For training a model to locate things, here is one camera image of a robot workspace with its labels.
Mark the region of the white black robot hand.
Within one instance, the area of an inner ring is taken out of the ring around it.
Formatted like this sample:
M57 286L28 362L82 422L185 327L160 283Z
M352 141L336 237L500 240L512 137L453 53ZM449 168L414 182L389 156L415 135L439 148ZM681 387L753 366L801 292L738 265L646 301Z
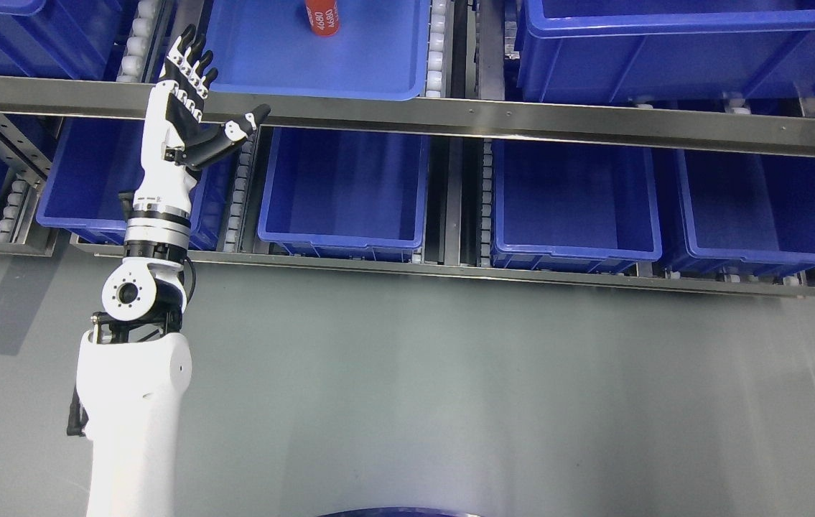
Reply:
M226 157L259 131L271 112L261 104L229 121L202 122L210 86L219 75L206 36L187 25L167 50L146 106L141 139L144 177L131 218L187 219L190 193L204 168Z

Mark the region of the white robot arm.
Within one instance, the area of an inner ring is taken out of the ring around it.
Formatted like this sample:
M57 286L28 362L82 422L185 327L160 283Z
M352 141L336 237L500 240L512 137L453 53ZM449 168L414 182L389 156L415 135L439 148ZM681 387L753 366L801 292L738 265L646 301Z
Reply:
M123 258L81 338L75 393L92 442L89 516L172 516L181 403L190 385L182 271L190 214L164 204L129 212Z

